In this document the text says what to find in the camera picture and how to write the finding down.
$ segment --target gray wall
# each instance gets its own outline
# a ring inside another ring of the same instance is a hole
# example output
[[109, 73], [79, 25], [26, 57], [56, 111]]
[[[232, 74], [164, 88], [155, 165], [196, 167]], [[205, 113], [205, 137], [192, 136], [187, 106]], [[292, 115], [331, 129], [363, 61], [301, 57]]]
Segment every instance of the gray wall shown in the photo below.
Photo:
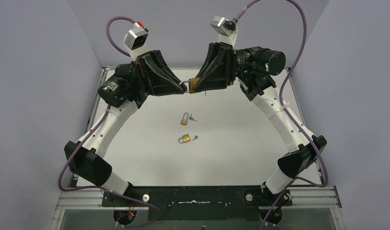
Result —
[[293, 81], [348, 230], [390, 230], [390, 0], [331, 0]]
[[45, 230], [100, 65], [66, 0], [0, 1], [0, 230]]
[[[133, 18], [150, 30], [147, 44], [160, 49], [170, 67], [198, 67], [206, 58], [208, 44], [217, 41], [209, 26], [216, 15], [233, 18], [251, 0], [68, 0], [102, 66], [131, 61], [108, 42], [107, 21], [119, 15]], [[309, 33], [315, 27], [329, 0], [296, 0], [307, 15]], [[302, 21], [298, 10], [284, 0], [264, 0], [241, 18], [236, 48], [262, 46], [283, 51], [287, 66], [295, 59]], [[122, 40], [132, 25], [114, 22], [113, 39]]]

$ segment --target screw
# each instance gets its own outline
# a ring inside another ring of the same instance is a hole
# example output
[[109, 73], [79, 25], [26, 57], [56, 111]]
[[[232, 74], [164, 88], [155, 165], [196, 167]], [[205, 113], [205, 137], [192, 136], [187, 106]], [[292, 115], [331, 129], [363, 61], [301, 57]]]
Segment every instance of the screw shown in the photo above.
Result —
[[253, 195], [247, 194], [247, 195], [246, 195], [246, 200], [247, 200], [247, 201], [252, 201], [252, 200], [253, 200]]

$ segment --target black mounting plate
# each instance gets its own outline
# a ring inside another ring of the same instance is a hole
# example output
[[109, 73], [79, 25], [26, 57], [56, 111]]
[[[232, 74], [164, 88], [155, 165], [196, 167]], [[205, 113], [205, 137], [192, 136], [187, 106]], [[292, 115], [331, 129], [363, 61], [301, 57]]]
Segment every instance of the black mounting plate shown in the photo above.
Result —
[[[252, 194], [259, 206], [271, 206], [276, 195], [263, 195], [260, 185], [245, 186], [137, 186], [129, 190], [129, 195], [142, 199], [150, 196], [149, 203], [160, 208], [164, 215], [159, 220], [224, 220], [260, 219], [257, 205], [246, 200], [245, 194]], [[128, 207], [132, 202], [104, 193], [103, 207]], [[136, 203], [136, 207], [145, 205]], [[150, 208], [148, 219], [159, 215], [159, 211]]]

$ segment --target key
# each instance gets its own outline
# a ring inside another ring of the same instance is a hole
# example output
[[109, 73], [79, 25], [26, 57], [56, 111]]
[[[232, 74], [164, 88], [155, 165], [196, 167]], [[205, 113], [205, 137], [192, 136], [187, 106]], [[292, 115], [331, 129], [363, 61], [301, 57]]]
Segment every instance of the key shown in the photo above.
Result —
[[195, 120], [195, 119], [192, 117], [192, 114], [190, 114], [189, 120], [191, 120], [191, 121], [196, 121], [196, 122], [197, 122], [197, 120]]

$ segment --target padlock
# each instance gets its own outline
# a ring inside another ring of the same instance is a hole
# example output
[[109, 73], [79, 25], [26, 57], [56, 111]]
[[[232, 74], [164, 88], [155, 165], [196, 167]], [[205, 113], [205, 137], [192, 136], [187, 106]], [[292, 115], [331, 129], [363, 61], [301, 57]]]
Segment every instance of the padlock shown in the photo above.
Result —
[[182, 117], [182, 120], [181, 120], [181, 125], [187, 125], [188, 124], [188, 117], [189, 117], [189, 114], [188, 113], [184, 113], [183, 114], [183, 117]]
[[190, 136], [189, 136], [189, 134], [185, 134], [185, 135], [183, 135], [181, 138], [179, 138], [178, 139], [178, 142], [179, 143], [186, 143], [186, 142], [188, 142], [188, 141], [190, 141]]
[[189, 79], [189, 93], [196, 93], [195, 86], [198, 84], [200, 78]]

